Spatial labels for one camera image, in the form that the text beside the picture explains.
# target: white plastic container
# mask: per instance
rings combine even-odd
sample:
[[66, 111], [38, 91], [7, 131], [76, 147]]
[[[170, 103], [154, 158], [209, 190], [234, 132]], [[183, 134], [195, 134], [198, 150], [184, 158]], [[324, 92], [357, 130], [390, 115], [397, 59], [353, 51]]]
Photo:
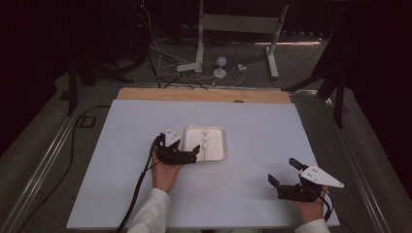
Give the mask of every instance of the white plastic container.
[[222, 161], [226, 157], [224, 131], [220, 126], [192, 125], [185, 130], [184, 151], [200, 145], [198, 162]]

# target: white tabletop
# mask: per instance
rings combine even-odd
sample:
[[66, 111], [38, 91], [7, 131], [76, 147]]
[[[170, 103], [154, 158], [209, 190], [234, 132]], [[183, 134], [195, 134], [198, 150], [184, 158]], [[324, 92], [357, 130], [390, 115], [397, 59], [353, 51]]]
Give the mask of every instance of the white tabletop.
[[[149, 156], [166, 127], [184, 135], [190, 125], [224, 130], [227, 157], [185, 165], [170, 194], [170, 228], [297, 226], [297, 211], [279, 200], [267, 174], [296, 184], [289, 158], [316, 164], [294, 104], [115, 100], [79, 191], [68, 228], [119, 226]], [[133, 219], [152, 187], [148, 172]], [[328, 221], [337, 225], [335, 213]]]

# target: metal stand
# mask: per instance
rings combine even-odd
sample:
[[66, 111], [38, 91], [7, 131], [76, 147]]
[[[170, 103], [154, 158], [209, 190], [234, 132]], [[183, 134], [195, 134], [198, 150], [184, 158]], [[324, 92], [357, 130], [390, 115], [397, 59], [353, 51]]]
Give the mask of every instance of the metal stand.
[[273, 41], [270, 47], [266, 48], [267, 63], [270, 68], [270, 77], [273, 79], [279, 78], [278, 69], [276, 67], [275, 57], [273, 55], [279, 35], [281, 34], [285, 15], [288, 10], [288, 4], [284, 4], [282, 12], [278, 18], [275, 17], [241, 17], [227, 15], [211, 15], [204, 14], [203, 0], [199, 0], [199, 37], [195, 63], [199, 67], [194, 69], [196, 74], [202, 73], [203, 65], [203, 31], [218, 30], [218, 31], [234, 31], [234, 32], [251, 32], [251, 33], [266, 33], [273, 34]]

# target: person's arm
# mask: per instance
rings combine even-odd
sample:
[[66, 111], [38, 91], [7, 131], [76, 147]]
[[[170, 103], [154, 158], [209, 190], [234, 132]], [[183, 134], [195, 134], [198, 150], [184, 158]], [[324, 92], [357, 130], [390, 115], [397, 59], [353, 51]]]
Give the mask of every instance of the person's arm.
[[[327, 186], [323, 186], [322, 197], [325, 198]], [[303, 224], [297, 227], [295, 233], [329, 233], [324, 220], [324, 201], [320, 198], [314, 202], [294, 202]]]
[[148, 201], [139, 210], [127, 232], [164, 233], [169, 211], [169, 195], [160, 189], [153, 188]]
[[155, 151], [152, 154], [153, 189], [148, 201], [139, 210], [127, 232], [164, 233], [170, 212], [170, 197], [180, 169], [183, 165], [167, 165], [158, 161]]

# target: dark background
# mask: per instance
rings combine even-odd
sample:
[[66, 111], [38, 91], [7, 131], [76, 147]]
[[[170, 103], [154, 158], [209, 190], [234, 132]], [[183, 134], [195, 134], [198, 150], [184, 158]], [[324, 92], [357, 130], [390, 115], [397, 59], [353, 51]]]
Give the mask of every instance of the dark background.
[[[68, 60], [74, 52], [110, 64], [125, 56], [128, 47], [122, 45], [128, 45], [123, 42], [132, 33], [127, 30], [130, 25], [127, 4], [133, 3], [136, 2], [0, 2], [1, 153], [55, 94], [53, 82], [67, 72]], [[224, 12], [226, 4], [211, 0], [205, 11]], [[255, 15], [254, 11], [258, 11], [258, 8], [246, 11], [243, 1], [230, 4], [232, 14]], [[257, 1], [257, 4], [270, 3]], [[176, 40], [185, 36], [182, 24], [191, 27], [197, 23], [195, 1], [151, 0], [148, 7], [154, 23]], [[347, 1], [293, 1], [284, 33], [326, 37], [333, 33], [315, 73], [333, 67], [341, 59], [351, 61], [346, 86], [354, 91], [411, 195], [412, 184], [408, 183], [412, 162], [411, 4], [399, 0], [355, 1], [349, 10], [348, 7]], [[139, 47], [133, 49], [134, 53], [139, 52]]]

